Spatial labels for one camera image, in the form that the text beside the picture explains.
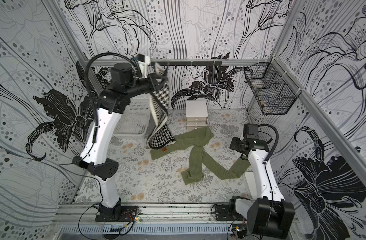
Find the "green knit scarf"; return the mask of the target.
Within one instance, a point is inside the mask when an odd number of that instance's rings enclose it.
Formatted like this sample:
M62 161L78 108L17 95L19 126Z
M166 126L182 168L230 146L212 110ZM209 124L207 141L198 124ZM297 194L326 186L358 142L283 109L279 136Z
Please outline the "green knit scarf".
M202 172L203 166L209 169L220 180L240 178L251 166L251 163L246 159L238 158L230 169L225 169L204 150L204 146L212 138L213 133L208 127L186 132L175 136L176 142L174 144L158 150L151 150L151 157L155 160L174 151L183 151L192 147L189 155L189 168L181 172L185 185L200 182L204 178L204 173Z

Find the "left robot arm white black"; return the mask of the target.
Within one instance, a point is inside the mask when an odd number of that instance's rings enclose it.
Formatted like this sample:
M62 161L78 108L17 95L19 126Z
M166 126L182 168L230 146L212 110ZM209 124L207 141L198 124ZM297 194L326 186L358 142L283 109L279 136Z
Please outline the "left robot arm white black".
M84 150L73 158L73 164L86 169L100 185L102 201L97 208L96 222L134 220L136 207L122 207L117 193L115 174L118 162L107 158L107 151L115 127L133 97L162 90L166 74L147 73L151 64L149 56L138 54L135 58L122 57L125 62L111 68L111 82L102 90L97 101L92 101L94 125Z

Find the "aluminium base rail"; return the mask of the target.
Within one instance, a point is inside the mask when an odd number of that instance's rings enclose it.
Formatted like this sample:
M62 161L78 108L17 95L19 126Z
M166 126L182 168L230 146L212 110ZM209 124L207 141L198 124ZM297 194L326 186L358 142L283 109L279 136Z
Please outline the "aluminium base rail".
M54 222L93 223L95 220L104 223L127 223L135 220L144 224L210 224L230 222L233 218L225 213L228 204L123 204L118 217L108 214L91 205L62 205L58 208Z

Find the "black white patterned knit scarf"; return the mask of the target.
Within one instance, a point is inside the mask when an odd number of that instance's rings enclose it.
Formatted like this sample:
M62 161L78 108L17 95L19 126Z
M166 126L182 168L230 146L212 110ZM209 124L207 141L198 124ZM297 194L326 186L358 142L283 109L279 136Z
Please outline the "black white patterned knit scarf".
M169 118L168 108L170 104L170 85L167 77L168 69L155 63L155 73L167 78L161 90L151 93L150 109L155 123L155 128L147 139L149 149L158 150L176 142L167 121Z

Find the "white plastic perforated basket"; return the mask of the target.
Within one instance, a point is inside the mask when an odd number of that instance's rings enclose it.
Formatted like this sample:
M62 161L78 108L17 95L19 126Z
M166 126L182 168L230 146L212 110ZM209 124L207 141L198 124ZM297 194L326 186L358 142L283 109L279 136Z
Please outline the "white plastic perforated basket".
M141 139L145 137L152 113L150 100L135 99L126 106L117 123L113 136L121 139Z

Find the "white small drawer box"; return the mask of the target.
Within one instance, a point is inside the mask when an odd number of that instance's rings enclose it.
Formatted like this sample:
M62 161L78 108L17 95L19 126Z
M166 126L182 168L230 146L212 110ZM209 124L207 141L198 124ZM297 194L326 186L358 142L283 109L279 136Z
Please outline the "white small drawer box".
M185 124L186 130L197 130L208 124L208 110L206 101L187 100L185 102Z

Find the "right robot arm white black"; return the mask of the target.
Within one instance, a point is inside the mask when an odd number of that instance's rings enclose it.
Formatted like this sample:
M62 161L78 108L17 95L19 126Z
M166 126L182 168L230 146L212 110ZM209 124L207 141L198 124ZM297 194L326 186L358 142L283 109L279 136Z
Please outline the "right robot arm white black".
M278 145L278 131L272 125L266 127L272 129L275 137L272 147L268 142L260 139L260 125L245 124L243 127L243 138L234 137L230 149L241 153L243 160L250 163L252 172L246 173L246 179L251 181L248 190L251 199L233 197L233 212L242 216L247 223L247 230L257 236L286 239L295 210L292 203L285 200L275 179L270 158Z

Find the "small black electronics box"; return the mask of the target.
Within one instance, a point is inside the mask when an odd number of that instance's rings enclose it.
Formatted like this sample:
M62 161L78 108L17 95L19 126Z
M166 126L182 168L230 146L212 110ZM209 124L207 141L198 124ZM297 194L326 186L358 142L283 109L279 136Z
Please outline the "small black electronics box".
M243 225L232 225L230 227L231 236L237 239L243 239L247 235L247 229Z

